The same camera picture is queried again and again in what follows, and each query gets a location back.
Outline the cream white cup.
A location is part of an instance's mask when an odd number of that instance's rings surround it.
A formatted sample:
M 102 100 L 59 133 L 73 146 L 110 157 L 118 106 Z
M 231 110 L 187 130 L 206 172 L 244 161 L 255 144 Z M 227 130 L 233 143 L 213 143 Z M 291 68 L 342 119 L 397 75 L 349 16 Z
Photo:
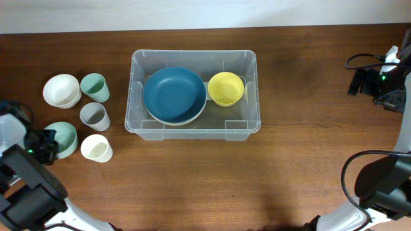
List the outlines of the cream white cup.
M 99 163 L 106 163 L 113 157 L 113 150 L 108 140 L 98 134 L 85 138 L 80 151 L 85 158 Z

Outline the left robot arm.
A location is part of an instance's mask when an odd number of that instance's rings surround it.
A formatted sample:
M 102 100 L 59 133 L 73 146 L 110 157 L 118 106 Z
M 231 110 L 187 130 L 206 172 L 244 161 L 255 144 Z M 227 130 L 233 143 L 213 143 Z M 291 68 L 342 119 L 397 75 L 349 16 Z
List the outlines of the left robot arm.
M 1 101 L 1 223 L 10 230 L 115 230 L 71 202 L 47 170 L 76 150 L 75 127 L 57 122 L 36 130 L 32 122 L 28 105 Z

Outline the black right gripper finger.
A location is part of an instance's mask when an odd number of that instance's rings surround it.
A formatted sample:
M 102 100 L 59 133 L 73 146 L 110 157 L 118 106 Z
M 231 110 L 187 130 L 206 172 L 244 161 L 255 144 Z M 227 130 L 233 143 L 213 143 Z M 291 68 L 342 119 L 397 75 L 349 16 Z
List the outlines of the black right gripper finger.
M 360 73 L 362 74 L 360 93 L 366 95 L 378 95 L 378 80 L 380 77 L 380 72 L 374 69 L 360 69 Z
M 361 84 L 363 82 L 364 76 L 365 76 L 364 69 L 359 69 L 355 71 L 353 79 L 351 80 L 351 83 L 347 91 L 348 95 L 350 96 L 357 95 L 358 91 L 360 90 Z

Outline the grey translucent cup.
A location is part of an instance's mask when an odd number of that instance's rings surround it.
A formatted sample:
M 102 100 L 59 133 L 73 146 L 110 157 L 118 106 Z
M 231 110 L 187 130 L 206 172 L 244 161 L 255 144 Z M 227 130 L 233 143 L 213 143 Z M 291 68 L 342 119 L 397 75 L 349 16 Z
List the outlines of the grey translucent cup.
M 90 128 L 103 132 L 110 126 L 110 118 L 100 103 L 88 103 L 80 111 L 80 120 Z

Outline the large beige bowl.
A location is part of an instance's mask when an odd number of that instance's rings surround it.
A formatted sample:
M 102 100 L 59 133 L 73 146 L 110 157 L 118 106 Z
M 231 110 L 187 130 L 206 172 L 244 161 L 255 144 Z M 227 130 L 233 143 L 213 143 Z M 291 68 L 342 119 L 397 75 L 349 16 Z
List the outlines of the large beige bowl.
M 182 126 L 185 124 L 189 124 L 193 122 L 196 118 L 198 118 L 201 113 L 204 111 L 204 108 L 199 110 L 198 112 L 185 112 L 182 115 L 172 119 L 171 121 L 165 121 L 162 119 L 159 119 L 158 117 L 154 116 L 149 110 L 147 112 L 158 122 L 169 125 L 169 126 Z

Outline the white small bowl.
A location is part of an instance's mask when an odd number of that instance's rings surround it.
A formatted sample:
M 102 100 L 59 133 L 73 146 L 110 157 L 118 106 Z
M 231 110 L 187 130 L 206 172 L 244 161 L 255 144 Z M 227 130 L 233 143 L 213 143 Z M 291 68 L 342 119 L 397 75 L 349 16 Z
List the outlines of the white small bowl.
M 58 74 L 45 84 L 42 95 L 47 104 L 67 109 L 75 106 L 81 99 L 79 81 L 70 74 Z

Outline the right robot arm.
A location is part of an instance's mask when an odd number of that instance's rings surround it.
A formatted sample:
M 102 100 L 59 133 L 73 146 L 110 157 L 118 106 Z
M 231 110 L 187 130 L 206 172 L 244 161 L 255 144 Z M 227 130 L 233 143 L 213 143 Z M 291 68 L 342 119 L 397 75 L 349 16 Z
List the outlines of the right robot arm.
M 377 64 L 354 67 L 347 93 L 373 98 L 374 104 L 403 114 L 398 140 L 392 151 L 368 150 L 349 157 L 340 181 L 347 202 L 337 210 L 316 216 L 303 230 L 368 230 L 370 227 L 410 216 L 410 32 L 401 47 L 392 46 Z M 351 196 L 345 184 L 349 164 L 365 155 L 382 158 L 359 172 Z

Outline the mint green cup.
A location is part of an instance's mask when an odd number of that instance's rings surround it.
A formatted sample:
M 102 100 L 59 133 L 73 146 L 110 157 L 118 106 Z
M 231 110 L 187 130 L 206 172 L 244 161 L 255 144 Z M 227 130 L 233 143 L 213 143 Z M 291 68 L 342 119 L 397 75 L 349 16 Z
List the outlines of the mint green cup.
M 105 78 L 98 73 L 91 73 L 85 76 L 81 80 L 80 88 L 83 93 L 97 103 L 103 103 L 110 97 L 107 82 Z

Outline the dark blue bowl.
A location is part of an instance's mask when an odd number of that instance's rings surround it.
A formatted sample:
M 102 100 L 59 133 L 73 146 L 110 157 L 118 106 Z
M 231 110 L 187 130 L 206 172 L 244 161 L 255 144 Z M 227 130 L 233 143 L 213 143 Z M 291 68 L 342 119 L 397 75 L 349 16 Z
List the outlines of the dark blue bowl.
M 198 74 L 184 67 L 166 67 L 149 77 L 144 86 L 144 104 L 154 116 L 165 121 L 185 112 L 205 108 L 206 87 Z

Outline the mint green bowl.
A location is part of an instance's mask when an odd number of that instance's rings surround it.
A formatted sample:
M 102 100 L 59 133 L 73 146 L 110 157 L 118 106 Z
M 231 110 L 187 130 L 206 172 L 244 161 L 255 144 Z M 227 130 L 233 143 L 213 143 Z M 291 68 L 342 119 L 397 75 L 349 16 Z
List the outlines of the mint green bowl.
M 56 158 L 63 159 L 71 154 L 77 148 L 78 136 L 76 128 L 68 122 L 56 122 L 45 127 L 46 130 L 55 130 L 55 140 L 58 142 L 58 151 Z

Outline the yellow bowl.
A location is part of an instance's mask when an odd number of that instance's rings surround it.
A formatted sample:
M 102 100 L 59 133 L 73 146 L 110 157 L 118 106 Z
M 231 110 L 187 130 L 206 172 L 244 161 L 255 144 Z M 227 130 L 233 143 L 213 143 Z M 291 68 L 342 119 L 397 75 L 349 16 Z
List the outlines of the yellow bowl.
M 210 79 L 207 89 L 211 99 L 217 105 L 230 107 L 241 99 L 245 86 L 238 75 L 230 72 L 220 72 Z

